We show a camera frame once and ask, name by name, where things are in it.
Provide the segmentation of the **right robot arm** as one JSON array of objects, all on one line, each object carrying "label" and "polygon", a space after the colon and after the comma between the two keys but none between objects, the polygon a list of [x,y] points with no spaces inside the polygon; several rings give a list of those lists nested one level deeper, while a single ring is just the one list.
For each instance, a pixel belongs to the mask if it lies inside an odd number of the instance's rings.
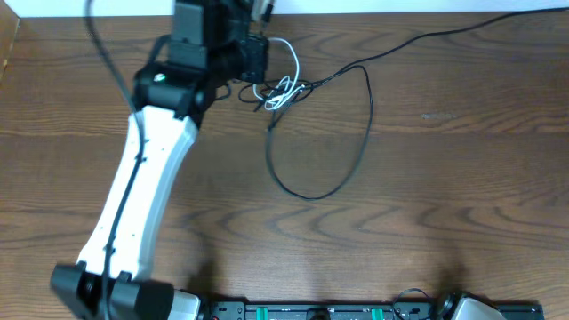
[{"label": "right robot arm", "polygon": [[432,318],[435,320],[506,320],[497,308],[466,292],[445,294],[438,300]]}]

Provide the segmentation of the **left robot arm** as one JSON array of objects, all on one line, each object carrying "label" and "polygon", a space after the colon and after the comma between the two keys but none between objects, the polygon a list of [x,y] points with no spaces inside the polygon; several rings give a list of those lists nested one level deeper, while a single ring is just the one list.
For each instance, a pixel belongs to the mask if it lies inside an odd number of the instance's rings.
[{"label": "left robot arm", "polygon": [[261,84],[270,1],[178,1],[172,30],[153,45],[124,88],[131,113],[124,153],[100,219],[73,265],[50,286],[80,319],[197,319],[192,293],[152,279],[156,240],[172,185],[218,89],[233,80]]}]

